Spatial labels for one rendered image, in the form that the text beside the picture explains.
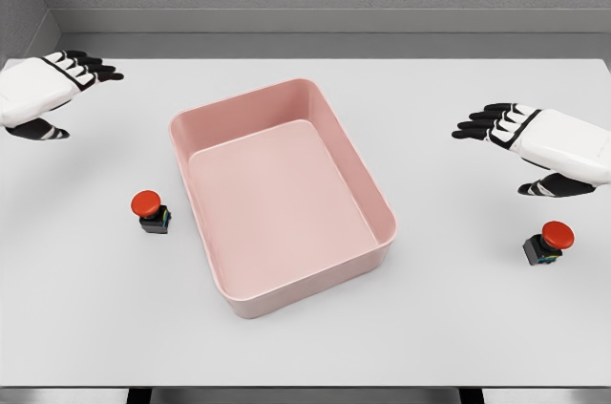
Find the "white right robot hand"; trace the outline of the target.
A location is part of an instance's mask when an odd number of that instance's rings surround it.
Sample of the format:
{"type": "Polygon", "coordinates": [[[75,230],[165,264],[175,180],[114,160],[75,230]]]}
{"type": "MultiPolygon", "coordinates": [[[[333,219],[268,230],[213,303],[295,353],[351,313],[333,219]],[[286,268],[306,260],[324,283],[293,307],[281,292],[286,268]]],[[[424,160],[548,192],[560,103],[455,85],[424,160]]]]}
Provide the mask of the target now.
{"type": "Polygon", "coordinates": [[[551,172],[522,184],[523,196],[567,198],[611,185],[611,130],[553,109],[489,104],[458,123],[452,137],[490,142],[551,172]]]}

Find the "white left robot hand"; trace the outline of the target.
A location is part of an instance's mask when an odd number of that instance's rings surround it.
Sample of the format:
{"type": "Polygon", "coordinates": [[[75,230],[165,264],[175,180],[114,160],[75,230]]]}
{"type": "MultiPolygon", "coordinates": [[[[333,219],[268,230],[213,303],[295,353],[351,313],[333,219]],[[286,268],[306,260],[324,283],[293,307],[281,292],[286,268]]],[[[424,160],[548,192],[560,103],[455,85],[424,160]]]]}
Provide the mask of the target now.
{"type": "Polygon", "coordinates": [[[123,78],[114,66],[82,51],[29,57],[0,73],[0,127],[14,137],[28,140],[68,138],[68,131],[42,116],[95,84],[123,78]]]}

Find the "pink rectangular plastic basket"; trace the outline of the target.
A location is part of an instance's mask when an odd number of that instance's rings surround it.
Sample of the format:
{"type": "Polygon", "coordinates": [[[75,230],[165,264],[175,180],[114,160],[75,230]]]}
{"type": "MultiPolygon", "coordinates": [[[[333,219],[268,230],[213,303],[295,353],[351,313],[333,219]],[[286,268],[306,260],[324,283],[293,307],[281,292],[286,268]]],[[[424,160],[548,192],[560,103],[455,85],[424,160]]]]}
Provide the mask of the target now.
{"type": "Polygon", "coordinates": [[[380,266],[397,222],[319,87],[182,111],[169,135],[215,284],[257,318],[380,266]]]}

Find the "red button industrial switch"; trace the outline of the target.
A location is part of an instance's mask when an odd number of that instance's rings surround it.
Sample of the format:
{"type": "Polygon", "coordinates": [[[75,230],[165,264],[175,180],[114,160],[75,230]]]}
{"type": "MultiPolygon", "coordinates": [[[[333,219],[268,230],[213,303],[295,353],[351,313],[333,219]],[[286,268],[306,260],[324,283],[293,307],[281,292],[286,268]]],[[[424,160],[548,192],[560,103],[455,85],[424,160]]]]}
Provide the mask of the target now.
{"type": "Polygon", "coordinates": [[[131,200],[132,212],[138,216],[141,228],[147,233],[167,234],[172,215],[160,195],[153,190],[136,193],[131,200]]]}
{"type": "Polygon", "coordinates": [[[528,238],[522,248],[531,266],[549,265],[575,242],[571,227],[559,221],[545,223],[541,232],[528,238]]]}

